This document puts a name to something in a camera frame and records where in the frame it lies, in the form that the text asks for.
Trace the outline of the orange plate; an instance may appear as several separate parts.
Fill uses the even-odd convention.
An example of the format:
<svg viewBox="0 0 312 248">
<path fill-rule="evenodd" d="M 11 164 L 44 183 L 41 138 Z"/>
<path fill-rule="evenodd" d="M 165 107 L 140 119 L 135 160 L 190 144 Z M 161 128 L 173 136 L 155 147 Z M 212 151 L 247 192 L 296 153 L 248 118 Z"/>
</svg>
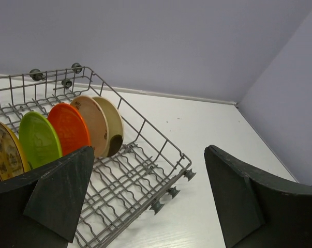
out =
<svg viewBox="0 0 312 248">
<path fill-rule="evenodd" d="M 48 121 L 60 140 L 63 155 L 91 146 L 88 127 L 79 111 L 70 104 L 59 103 L 51 108 Z"/>
</svg>

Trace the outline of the cream plate with black spot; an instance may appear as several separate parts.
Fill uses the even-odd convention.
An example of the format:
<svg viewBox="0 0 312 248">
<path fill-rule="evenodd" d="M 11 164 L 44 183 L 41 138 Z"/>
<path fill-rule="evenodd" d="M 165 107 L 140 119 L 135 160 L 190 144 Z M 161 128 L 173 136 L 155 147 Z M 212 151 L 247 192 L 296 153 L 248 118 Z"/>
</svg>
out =
<svg viewBox="0 0 312 248">
<path fill-rule="evenodd" d="M 107 98 L 96 96 L 93 99 L 100 105 L 108 123 L 108 144 L 102 157 L 112 157 L 121 149 L 124 141 L 124 122 L 117 107 Z"/>
</svg>

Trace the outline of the cream floral plate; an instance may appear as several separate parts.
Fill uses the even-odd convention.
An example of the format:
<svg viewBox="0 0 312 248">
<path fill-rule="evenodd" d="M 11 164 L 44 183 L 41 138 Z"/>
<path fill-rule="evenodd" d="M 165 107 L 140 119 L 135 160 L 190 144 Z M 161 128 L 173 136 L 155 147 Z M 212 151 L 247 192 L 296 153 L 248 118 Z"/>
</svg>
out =
<svg viewBox="0 0 312 248">
<path fill-rule="evenodd" d="M 85 120 L 94 156 L 101 157 L 108 145 L 108 122 L 100 105 L 89 96 L 75 97 L 70 105 L 75 107 Z"/>
</svg>

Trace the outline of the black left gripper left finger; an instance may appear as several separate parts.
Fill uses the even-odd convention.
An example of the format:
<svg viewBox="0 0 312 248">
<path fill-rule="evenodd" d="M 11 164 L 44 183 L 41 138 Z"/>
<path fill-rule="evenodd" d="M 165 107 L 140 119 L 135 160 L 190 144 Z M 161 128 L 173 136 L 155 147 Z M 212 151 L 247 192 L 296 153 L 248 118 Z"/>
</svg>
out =
<svg viewBox="0 0 312 248">
<path fill-rule="evenodd" d="M 94 164 L 90 146 L 0 182 L 0 247 L 73 242 Z"/>
</svg>

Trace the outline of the lime green plate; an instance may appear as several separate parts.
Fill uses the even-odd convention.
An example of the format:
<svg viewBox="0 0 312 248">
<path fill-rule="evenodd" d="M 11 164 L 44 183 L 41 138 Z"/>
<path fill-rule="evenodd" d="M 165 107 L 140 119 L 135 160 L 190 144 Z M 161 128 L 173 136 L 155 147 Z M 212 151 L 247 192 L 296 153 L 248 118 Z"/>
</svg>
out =
<svg viewBox="0 0 312 248">
<path fill-rule="evenodd" d="M 19 126 L 19 140 L 32 169 L 63 156 L 58 135 L 51 123 L 40 113 L 26 113 Z"/>
</svg>

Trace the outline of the yellow patterned plate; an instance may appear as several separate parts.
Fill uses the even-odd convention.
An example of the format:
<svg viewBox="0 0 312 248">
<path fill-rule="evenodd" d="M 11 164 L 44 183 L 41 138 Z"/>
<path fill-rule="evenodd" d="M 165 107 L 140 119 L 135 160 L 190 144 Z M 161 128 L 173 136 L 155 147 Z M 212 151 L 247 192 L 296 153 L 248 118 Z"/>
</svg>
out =
<svg viewBox="0 0 312 248">
<path fill-rule="evenodd" d="M 23 147 L 13 131 L 0 122 L 0 181 L 31 170 Z"/>
</svg>

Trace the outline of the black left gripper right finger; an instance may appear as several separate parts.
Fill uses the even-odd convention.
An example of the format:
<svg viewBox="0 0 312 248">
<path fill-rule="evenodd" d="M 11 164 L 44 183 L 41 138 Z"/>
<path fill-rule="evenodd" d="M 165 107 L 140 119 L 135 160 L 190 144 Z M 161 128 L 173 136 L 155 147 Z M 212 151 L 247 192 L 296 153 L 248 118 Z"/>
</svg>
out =
<svg viewBox="0 0 312 248">
<path fill-rule="evenodd" d="M 312 247 L 312 185 L 273 175 L 214 145 L 204 159 L 226 247 Z"/>
</svg>

